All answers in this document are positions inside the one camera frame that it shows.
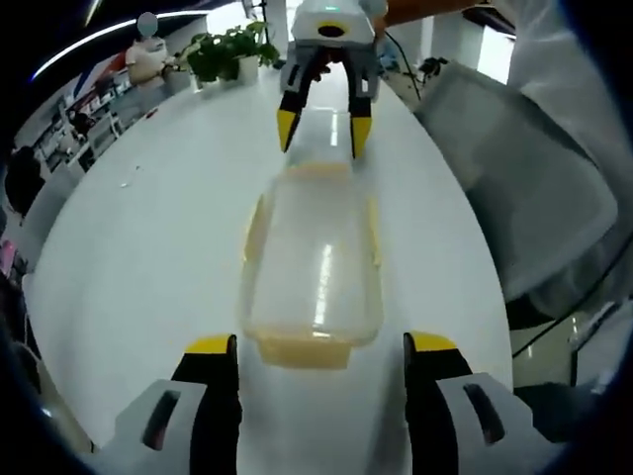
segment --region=white table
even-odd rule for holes
[[[319,372],[264,367],[241,335],[240,258],[259,195],[289,161],[347,160],[347,116],[335,113],[347,107],[342,74],[314,85],[287,155],[278,76],[261,71],[251,87],[171,98],[81,181],[45,244],[30,312],[59,392],[96,443],[152,381],[171,376],[188,343],[213,333],[238,334],[241,474],[361,473],[370,462],[405,473],[404,331],[448,336],[474,371],[511,388],[484,237],[439,150],[385,85],[355,167],[380,215],[379,336],[347,370]]]

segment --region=green leaves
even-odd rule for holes
[[[237,79],[241,57],[259,56],[262,65],[271,65],[279,58],[275,47],[263,43],[265,27],[264,22],[253,22],[245,29],[230,28],[223,35],[194,35],[183,49],[181,61],[188,63],[193,73],[205,82]]]

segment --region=transparent plastic box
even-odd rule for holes
[[[349,166],[284,171],[253,215],[244,249],[239,318],[265,362],[346,367],[383,321],[373,201]]]

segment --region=ceiling light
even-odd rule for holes
[[[160,20],[162,18],[200,17],[200,16],[203,16],[203,15],[209,15],[212,11],[213,10],[185,10],[183,12],[167,12],[167,13],[159,13],[158,15],[156,15],[156,18],[158,18]],[[83,47],[87,43],[90,43],[90,42],[92,42],[93,40],[96,40],[99,37],[103,37],[104,35],[108,35],[109,33],[115,32],[116,30],[120,30],[121,28],[125,28],[125,27],[128,27],[130,25],[134,25],[135,23],[136,23],[136,20],[126,20],[126,21],[124,21],[122,23],[119,23],[117,25],[113,25],[113,26],[105,28],[105,29],[103,29],[103,30],[101,30],[99,32],[93,33],[92,35],[88,35],[86,38],[83,38],[83,39],[79,40],[77,43],[75,43],[73,45],[70,45],[69,47],[63,49],[58,54],[56,54],[51,59],[49,59],[47,62],[45,62],[33,74],[33,76],[31,77],[31,80],[33,81],[36,77],[38,77],[44,71],[49,69],[53,64],[58,62],[60,59],[62,59],[64,56],[66,56],[70,52],[75,51],[76,49],[78,49],[80,47]]]

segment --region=potted plant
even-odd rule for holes
[[[244,29],[231,28],[223,35],[195,35],[180,60],[202,82],[239,79],[250,84],[257,79],[259,65],[271,65],[279,58],[277,49],[263,42],[264,27],[263,22],[253,22]]]

